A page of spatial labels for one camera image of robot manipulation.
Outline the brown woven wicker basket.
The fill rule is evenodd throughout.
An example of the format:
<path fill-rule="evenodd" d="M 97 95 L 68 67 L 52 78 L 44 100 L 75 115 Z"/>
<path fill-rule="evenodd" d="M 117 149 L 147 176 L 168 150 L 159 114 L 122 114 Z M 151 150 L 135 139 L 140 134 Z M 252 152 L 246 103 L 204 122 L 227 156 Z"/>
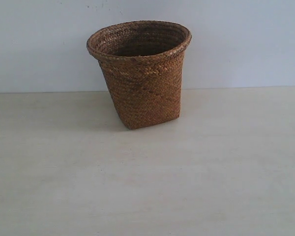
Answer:
<path fill-rule="evenodd" d="M 179 117 L 184 54 L 191 39 L 183 25 L 147 20 L 108 26 L 89 37 L 86 48 L 98 61 L 125 127 Z"/>

